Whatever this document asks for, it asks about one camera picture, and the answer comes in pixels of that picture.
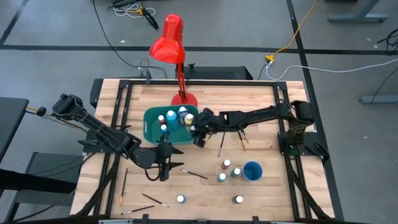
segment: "lamp shade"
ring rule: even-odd
[[[164,22],[163,34],[150,47],[149,54],[165,63],[184,63],[185,50],[182,46],[183,22],[180,16],[170,14]]]

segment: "white cable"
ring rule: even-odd
[[[132,15],[130,15],[131,12],[128,12],[128,11],[134,11],[134,10],[137,10],[137,9],[139,9],[139,5],[138,4],[130,4],[127,7],[123,7],[123,8],[114,7],[113,11],[114,11],[115,15],[117,15],[117,16],[126,16],[127,15],[128,17],[133,18],[133,19],[144,17],[144,16],[132,16]],[[154,8],[152,8],[152,7],[148,7],[148,8],[145,8],[145,9],[146,10],[151,9],[151,10],[154,11],[154,13],[151,14],[151,16],[154,16],[156,14],[156,10]]]
[[[368,66],[365,66],[365,67],[355,68],[355,69],[346,70],[346,71],[334,71],[334,70],[326,70],[326,69],[320,69],[320,68],[311,68],[311,67],[306,67],[306,66],[301,66],[301,65],[291,65],[291,66],[289,66],[289,67],[285,70],[285,72],[284,72],[279,78],[272,78],[272,77],[270,77],[270,76],[268,75],[268,68],[269,68],[269,66],[271,65],[271,64],[269,64],[269,65],[266,66],[266,74],[267,74],[267,77],[268,77],[269,79],[274,80],[274,81],[277,81],[277,80],[280,80],[280,79],[286,74],[286,72],[287,72],[289,69],[293,68],[293,67],[307,68],[307,69],[316,70],[316,71],[321,71],[321,72],[346,73],[346,72],[355,72],[355,71],[362,70],[362,69],[366,69],[366,68],[373,68],[373,67],[379,67],[379,66],[383,66],[383,65],[388,65],[388,64],[390,64],[390,63],[392,63],[392,62],[396,62],[396,61],[398,61],[398,58],[397,58],[397,59],[394,59],[394,60],[391,60],[391,61],[389,61],[389,62],[386,62],[386,63],[381,63],[381,64],[377,64],[377,65],[368,65]]]

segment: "red desk lamp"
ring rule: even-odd
[[[170,14],[164,22],[162,36],[155,41],[149,50],[150,56],[165,63],[174,63],[177,68],[178,84],[180,90],[172,99],[172,105],[198,106],[198,101],[185,88],[185,75],[183,63],[185,61],[185,50],[182,46],[183,22],[180,16]]]

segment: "paint bottle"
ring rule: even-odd
[[[162,124],[160,125],[160,130],[162,130],[162,133],[168,133],[169,130],[167,130],[167,126],[166,124]]]
[[[164,116],[163,116],[163,115],[159,115],[159,116],[157,117],[157,119],[159,120],[160,125],[166,124],[166,119],[164,119]]]
[[[229,165],[231,165],[231,161],[229,159],[224,160],[224,162],[221,165],[222,169],[228,169]]]
[[[193,115],[192,114],[187,114],[184,118],[184,124],[187,126],[187,131],[191,130],[191,125],[192,125],[192,121],[193,121]]]
[[[185,196],[184,195],[177,196],[177,201],[179,203],[185,203]]]
[[[233,202],[233,203],[242,203],[242,202],[243,202],[243,197],[237,195],[237,196],[235,196],[235,197],[232,198],[232,202]]]
[[[176,130],[178,128],[177,114],[174,111],[169,110],[167,112],[166,120],[170,129]]]
[[[218,182],[220,182],[220,183],[224,182],[225,178],[226,178],[226,175],[224,173],[220,173],[218,175]]]
[[[185,117],[184,117],[184,123],[185,123],[185,125],[192,125],[192,121],[193,121],[193,115],[192,114],[187,114]]]
[[[184,118],[188,114],[188,110],[182,106],[180,109],[178,109],[178,116],[180,117],[180,121],[183,124],[184,123]]]
[[[232,170],[231,177],[237,177],[239,175],[241,175],[241,169],[235,168],[235,169]]]

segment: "concrete floor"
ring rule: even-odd
[[[12,20],[22,0],[0,0],[0,33]],[[293,0],[297,20],[301,21],[312,0]],[[398,2],[385,0],[372,10],[388,13],[383,24],[331,24],[330,14],[357,11],[366,1],[319,1],[302,27],[305,49],[384,50],[376,44],[398,24]],[[108,0],[96,0],[99,16],[109,40],[116,46],[150,46],[161,34],[145,19],[118,17],[107,11]],[[289,43],[292,25],[285,1],[238,0],[148,1],[157,10],[160,26],[173,12],[185,22],[184,44],[193,47],[268,47]],[[29,0],[5,45],[107,46],[96,20],[91,1]],[[198,66],[245,65],[257,78],[268,53],[256,52],[187,52],[187,62]],[[162,66],[172,78],[174,66],[152,60],[144,51],[120,52],[128,62],[138,64],[147,57],[150,64]],[[346,70],[382,63],[397,56],[382,55],[315,55],[307,54],[311,67]],[[270,74],[279,76],[289,65],[300,65],[298,54],[279,54]],[[345,220],[365,223],[392,223],[398,210],[398,122],[396,105],[360,105],[358,99],[372,95],[386,76],[397,67],[392,63],[353,73],[334,74],[311,71],[331,154],[336,184]],[[88,104],[94,78],[135,76],[111,51],[86,50],[0,50],[0,96],[30,100],[33,107],[51,107],[61,93],[80,96]],[[154,78],[163,74],[154,70]],[[301,69],[291,69],[284,80],[304,80]],[[398,94],[398,76],[385,84],[379,94]],[[76,142],[84,133],[27,114],[11,143],[2,169],[24,172],[34,151],[81,154]],[[0,221],[13,198],[6,192],[0,199]],[[17,217],[42,209],[24,205]],[[65,217],[68,207],[57,207],[32,218]]]

